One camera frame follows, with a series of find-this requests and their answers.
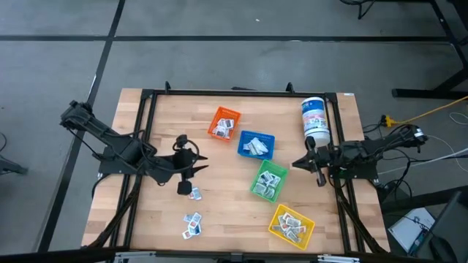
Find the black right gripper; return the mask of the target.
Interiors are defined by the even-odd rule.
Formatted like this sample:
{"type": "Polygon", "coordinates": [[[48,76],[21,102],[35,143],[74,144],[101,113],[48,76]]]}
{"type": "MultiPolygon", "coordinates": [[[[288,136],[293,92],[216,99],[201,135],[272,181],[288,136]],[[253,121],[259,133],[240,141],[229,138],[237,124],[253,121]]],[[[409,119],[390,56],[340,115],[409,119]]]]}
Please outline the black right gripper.
{"type": "Polygon", "coordinates": [[[316,143],[313,137],[307,137],[305,140],[305,146],[307,153],[305,156],[299,158],[292,163],[292,166],[298,169],[304,169],[310,171],[310,173],[316,173],[317,185],[319,187],[325,186],[327,180],[322,171],[323,163],[322,158],[316,149],[316,143]]]}

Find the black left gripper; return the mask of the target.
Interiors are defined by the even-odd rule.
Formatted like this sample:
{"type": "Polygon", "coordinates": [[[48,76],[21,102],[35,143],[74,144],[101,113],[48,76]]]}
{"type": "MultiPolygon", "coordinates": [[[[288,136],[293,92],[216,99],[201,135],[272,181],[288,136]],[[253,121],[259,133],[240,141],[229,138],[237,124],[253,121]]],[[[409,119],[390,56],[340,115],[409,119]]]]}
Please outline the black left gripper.
{"type": "Polygon", "coordinates": [[[207,160],[207,157],[200,155],[200,149],[196,143],[189,140],[186,134],[179,135],[173,145],[175,155],[173,157],[176,173],[181,174],[181,181],[178,183],[177,193],[179,195],[189,195],[192,191],[192,184],[188,181],[193,175],[208,167],[203,165],[193,167],[199,160],[207,160]]]}

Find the green plastic basket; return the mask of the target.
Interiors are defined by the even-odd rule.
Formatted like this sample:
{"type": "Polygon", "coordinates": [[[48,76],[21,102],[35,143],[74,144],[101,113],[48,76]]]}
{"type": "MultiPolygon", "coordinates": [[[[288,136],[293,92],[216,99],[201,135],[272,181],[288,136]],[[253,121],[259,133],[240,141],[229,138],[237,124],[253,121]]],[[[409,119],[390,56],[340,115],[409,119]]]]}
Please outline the green plastic basket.
{"type": "Polygon", "coordinates": [[[281,193],[281,190],[282,190],[282,187],[284,186],[287,175],[288,175],[288,169],[286,169],[286,168],[284,168],[282,166],[279,166],[278,164],[275,164],[272,161],[264,160],[262,162],[262,164],[260,165],[260,168],[258,169],[257,174],[254,177],[254,180],[252,181],[250,191],[253,194],[257,195],[257,196],[268,200],[269,202],[275,203],[277,201],[280,193],[281,193]],[[259,183],[258,182],[259,175],[262,174],[264,171],[269,171],[271,173],[271,175],[276,175],[276,176],[281,178],[281,181],[279,182],[279,184],[275,188],[276,193],[275,193],[273,199],[266,199],[264,196],[261,196],[261,195],[256,194],[256,193],[253,192],[253,188],[254,188],[255,184],[259,183]]]}

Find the large white gauze packet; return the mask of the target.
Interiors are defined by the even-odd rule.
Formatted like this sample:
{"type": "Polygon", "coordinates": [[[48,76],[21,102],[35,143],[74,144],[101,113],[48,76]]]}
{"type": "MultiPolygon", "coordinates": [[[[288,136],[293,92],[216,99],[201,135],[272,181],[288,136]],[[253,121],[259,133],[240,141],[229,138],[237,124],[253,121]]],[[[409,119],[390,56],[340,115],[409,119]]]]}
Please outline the large white gauze packet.
{"type": "Polygon", "coordinates": [[[251,144],[257,152],[257,155],[263,155],[264,153],[268,152],[266,145],[256,137],[252,139],[251,144]]]}

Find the blue plastic basket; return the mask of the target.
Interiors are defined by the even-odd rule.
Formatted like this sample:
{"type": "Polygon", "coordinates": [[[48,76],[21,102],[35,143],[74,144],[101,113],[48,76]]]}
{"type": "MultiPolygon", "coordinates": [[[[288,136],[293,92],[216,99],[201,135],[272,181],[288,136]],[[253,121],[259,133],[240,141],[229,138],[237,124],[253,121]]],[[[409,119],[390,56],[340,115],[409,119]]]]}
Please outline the blue plastic basket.
{"type": "Polygon", "coordinates": [[[273,158],[275,145],[275,136],[270,134],[263,134],[255,131],[243,130],[240,135],[238,143],[238,154],[244,157],[256,158],[256,159],[267,159],[273,158]],[[254,138],[257,138],[264,146],[267,151],[263,151],[260,155],[255,155],[247,148],[247,144],[250,143],[254,138]]]}

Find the orange plastic basket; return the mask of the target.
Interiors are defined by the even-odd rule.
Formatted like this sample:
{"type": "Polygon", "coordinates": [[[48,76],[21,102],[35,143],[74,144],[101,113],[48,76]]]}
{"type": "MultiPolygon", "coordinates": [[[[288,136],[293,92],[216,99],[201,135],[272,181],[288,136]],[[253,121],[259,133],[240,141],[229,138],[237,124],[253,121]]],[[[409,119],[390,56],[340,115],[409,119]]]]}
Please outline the orange plastic basket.
{"type": "Polygon", "coordinates": [[[235,110],[231,110],[231,109],[228,109],[226,107],[218,107],[213,119],[212,119],[212,122],[208,128],[208,134],[210,134],[212,137],[214,138],[217,138],[219,140],[224,140],[224,141],[229,141],[230,139],[226,140],[226,139],[223,139],[221,137],[218,137],[216,136],[215,134],[212,134],[212,130],[218,126],[218,121],[221,119],[221,118],[225,118],[225,119],[233,119],[235,121],[235,124],[234,124],[234,128],[233,129],[230,129],[230,139],[233,137],[234,135],[234,131],[235,131],[235,128],[237,127],[237,125],[239,124],[240,122],[240,118],[241,118],[241,114],[239,112],[236,112],[235,110]]]}

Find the yellow plastic basket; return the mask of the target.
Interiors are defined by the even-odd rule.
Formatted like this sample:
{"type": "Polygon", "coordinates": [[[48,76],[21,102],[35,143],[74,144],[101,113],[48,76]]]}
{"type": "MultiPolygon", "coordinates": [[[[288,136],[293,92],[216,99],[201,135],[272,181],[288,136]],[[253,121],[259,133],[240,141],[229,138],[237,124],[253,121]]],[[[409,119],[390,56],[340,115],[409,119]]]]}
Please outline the yellow plastic basket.
{"type": "Polygon", "coordinates": [[[296,248],[299,248],[302,251],[305,251],[308,247],[310,238],[314,231],[314,227],[315,227],[315,222],[313,222],[311,219],[307,218],[306,216],[294,211],[293,209],[285,205],[279,205],[276,209],[276,212],[273,215],[273,218],[271,219],[270,225],[268,227],[268,231],[276,235],[277,237],[285,240],[286,242],[294,245],[296,248]],[[272,230],[271,227],[273,225],[279,225],[278,216],[283,216],[284,220],[286,220],[288,217],[298,219],[301,221],[301,226],[306,226],[305,233],[296,234],[299,238],[301,238],[301,241],[299,243],[294,243],[293,241],[291,241],[290,239],[286,237],[287,232],[292,231],[294,227],[288,226],[286,229],[283,229],[284,230],[283,234],[272,230]]]}

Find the white wipes canister blue label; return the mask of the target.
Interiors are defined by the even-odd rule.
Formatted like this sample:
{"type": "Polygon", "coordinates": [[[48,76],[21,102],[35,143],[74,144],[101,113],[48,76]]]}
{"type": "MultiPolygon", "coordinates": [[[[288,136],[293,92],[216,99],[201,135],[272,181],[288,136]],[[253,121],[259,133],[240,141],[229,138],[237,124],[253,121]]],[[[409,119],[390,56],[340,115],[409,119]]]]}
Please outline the white wipes canister blue label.
{"type": "Polygon", "coordinates": [[[325,101],[320,97],[309,97],[301,103],[304,136],[312,137],[317,147],[326,146],[331,141],[325,101]]]}

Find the black floor beam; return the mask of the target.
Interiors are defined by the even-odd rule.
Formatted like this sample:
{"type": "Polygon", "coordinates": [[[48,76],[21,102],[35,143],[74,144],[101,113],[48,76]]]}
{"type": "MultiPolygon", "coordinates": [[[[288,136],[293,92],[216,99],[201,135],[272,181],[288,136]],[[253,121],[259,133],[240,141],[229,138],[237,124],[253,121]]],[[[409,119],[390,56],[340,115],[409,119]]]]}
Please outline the black floor beam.
{"type": "Polygon", "coordinates": [[[447,204],[454,197],[456,200],[461,200],[462,203],[466,203],[468,205],[468,186],[459,186],[456,188],[449,188],[442,191],[386,202],[381,205],[381,211],[383,213],[390,213],[398,210],[409,210],[419,207],[447,204]]]}

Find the white paper box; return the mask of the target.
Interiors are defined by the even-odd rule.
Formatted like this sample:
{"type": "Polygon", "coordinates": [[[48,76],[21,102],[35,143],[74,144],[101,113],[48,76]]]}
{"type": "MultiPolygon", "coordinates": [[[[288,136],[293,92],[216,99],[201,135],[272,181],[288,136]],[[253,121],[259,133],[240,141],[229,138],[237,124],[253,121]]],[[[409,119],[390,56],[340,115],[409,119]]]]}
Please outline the white paper box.
{"type": "Polygon", "coordinates": [[[425,208],[413,209],[405,215],[388,214],[388,216],[396,219],[388,231],[409,255],[416,252],[435,223],[435,218],[425,208]]]}

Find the black front crossbar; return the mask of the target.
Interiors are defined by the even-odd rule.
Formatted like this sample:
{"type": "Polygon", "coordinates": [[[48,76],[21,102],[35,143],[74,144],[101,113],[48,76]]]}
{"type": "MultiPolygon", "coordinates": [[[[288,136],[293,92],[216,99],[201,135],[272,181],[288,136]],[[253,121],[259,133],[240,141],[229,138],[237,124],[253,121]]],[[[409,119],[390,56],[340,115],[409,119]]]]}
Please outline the black front crossbar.
{"type": "MultiPolygon", "coordinates": [[[[96,263],[113,260],[116,253],[130,251],[125,247],[80,248],[77,250],[48,251],[29,254],[0,256],[0,263],[96,263]]],[[[230,262],[248,260],[297,260],[318,263],[320,255],[347,256],[359,258],[361,263],[442,263],[430,259],[394,256],[392,254],[368,254],[351,251],[345,254],[294,254],[294,253],[247,253],[247,252],[207,252],[207,251],[155,251],[156,257],[223,259],[230,262]]]]}

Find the black monitor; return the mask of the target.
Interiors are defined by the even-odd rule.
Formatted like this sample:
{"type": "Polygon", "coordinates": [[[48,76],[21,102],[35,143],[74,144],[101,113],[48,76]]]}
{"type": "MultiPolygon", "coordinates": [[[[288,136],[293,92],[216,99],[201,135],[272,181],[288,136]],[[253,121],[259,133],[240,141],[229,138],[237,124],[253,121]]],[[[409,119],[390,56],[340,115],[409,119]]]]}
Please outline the black monitor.
{"type": "Polygon", "coordinates": [[[452,200],[445,206],[415,253],[417,258],[436,260],[429,248],[433,237],[446,239],[455,255],[456,263],[468,263],[468,205],[461,200],[452,200]]]}

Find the black handheld device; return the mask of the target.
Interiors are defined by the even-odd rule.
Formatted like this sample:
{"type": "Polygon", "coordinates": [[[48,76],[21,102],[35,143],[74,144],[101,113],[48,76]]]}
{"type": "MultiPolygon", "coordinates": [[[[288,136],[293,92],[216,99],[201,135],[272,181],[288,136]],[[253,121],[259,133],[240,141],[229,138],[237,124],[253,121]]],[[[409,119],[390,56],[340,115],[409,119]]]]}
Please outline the black handheld device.
{"type": "Polygon", "coordinates": [[[436,260],[456,263],[456,255],[446,239],[433,236],[429,241],[429,248],[436,260]]]}

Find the black chair base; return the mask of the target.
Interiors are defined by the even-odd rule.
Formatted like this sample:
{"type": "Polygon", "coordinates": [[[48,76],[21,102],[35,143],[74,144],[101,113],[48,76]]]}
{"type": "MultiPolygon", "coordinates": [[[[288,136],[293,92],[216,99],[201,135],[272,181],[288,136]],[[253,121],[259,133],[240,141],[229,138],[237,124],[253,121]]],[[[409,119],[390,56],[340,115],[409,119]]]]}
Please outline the black chair base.
{"type": "Polygon", "coordinates": [[[17,173],[17,174],[26,174],[28,172],[28,169],[25,167],[22,167],[21,165],[7,160],[0,156],[0,175],[6,175],[10,173],[17,173]]]}
{"type": "Polygon", "coordinates": [[[357,6],[358,7],[358,19],[361,20],[367,12],[372,8],[376,0],[339,0],[341,3],[350,5],[350,6],[357,6]],[[367,8],[363,9],[363,5],[365,3],[369,3],[367,8]]]}

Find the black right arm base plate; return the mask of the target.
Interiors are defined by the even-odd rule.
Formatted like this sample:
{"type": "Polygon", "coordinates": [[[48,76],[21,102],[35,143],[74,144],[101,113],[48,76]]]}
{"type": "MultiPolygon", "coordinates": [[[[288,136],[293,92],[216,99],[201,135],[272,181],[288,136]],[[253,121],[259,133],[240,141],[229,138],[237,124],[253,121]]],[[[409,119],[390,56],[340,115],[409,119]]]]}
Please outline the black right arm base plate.
{"type": "Polygon", "coordinates": [[[330,168],[339,179],[375,179],[377,160],[362,153],[340,153],[332,158],[330,168]]]}

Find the black aluminium table frame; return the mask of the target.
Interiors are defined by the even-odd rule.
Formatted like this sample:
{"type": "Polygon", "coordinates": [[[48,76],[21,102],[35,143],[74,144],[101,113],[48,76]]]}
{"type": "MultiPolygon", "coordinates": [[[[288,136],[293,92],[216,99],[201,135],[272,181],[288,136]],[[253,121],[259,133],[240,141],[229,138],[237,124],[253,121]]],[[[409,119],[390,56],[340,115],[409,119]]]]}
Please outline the black aluminium table frame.
{"type": "Polygon", "coordinates": [[[247,253],[342,254],[344,253],[335,188],[319,187],[315,175],[292,163],[302,157],[304,147],[301,102],[303,95],[274,92],[255,96],[251,91],[170,90],[155,101],[139,103],[141,90],[121,91],[110,125],[120,133],[134,129],[138,112],[150,115],[150,143],[161,155],[172,151],[180,134],[193,140],[208,165],[193,178],[202,194],[199,201],[177,194],[178,178],[164,186],[144,178],[130,240],[133,250],[207,251],[247,253]],[[241,114],[229,141],[208,134],[218,107],[241,114]],[[250,191],[260,168],[259,159],[240,156],[238,141],[243,130],[275,136],[273,162],[288,169],[285,185],[275,203],[250,191]],[[315,222],[305,251],[268,231],[279,205],[285,205],[315,222]],[[185,240],[182,233],[190,222],[185,215],[199,213],[201,233],[185,240]]]}

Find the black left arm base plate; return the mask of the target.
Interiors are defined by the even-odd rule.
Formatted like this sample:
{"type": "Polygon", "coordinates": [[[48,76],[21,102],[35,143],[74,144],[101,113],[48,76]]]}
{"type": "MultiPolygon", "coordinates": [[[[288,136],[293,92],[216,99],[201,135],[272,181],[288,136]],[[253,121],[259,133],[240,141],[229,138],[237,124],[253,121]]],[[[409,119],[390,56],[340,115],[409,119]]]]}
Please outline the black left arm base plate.
{"type": "Polygon", "coordinates": [[[98,172],[102,174],[135,174],[142,153],[132,154],[129,161],[118,157],[113,150],[106,146],[102,154],[98,172]]]}

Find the silver metal bracket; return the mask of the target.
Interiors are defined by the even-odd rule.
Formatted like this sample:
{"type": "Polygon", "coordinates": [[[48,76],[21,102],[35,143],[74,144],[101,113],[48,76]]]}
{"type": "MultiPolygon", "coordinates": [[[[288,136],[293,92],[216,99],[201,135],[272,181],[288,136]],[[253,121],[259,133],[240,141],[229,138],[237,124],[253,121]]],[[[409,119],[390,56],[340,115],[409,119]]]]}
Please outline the silver metal bracket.
{"type": "Polygon", "coordinates": [[[134,260],[150,259],[156,256],[155,251],[127,251],[116,253],[112,263],[131,263],[134,260]]]}
{"type": "Polygon", "coordinates": [[[317,257],[318,263],[361,263],[359,258],[347,256],[320,255],[317,257]]]}

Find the black desk leg frame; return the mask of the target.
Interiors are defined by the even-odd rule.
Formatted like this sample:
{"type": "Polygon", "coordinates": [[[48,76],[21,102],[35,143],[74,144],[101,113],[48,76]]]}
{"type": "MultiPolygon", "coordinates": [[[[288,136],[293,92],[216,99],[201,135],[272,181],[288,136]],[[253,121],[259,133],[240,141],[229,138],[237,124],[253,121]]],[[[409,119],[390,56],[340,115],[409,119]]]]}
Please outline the black desk leg frame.
{"type": "Polygon", "coordinates": [[[445,16],[442,13],[442,10],[439,8],[439,5],[436,3],[436,0],[429,0],[429,4],[437,16],[439,24],[441,25],[443,31],[445,32],[446,37],[448,38],[448,43],[455,50],[457,56],[459,57],[462,68],[457,71],[453,76],[449,77],[447,80],[439,84],[437,87],[429,90],[420,90],[420,89],[404,89],[404,88],[394,88],[391,93],[394,98],[414,98],[414,99],[461,99],[464,100],[468,96],[468,91],[453,91],[453,89],[460,85],[461,83],[468,80],[468,60],[466,59],[461,45],[456,39],[454,33],[452,32],[445,16]]]}

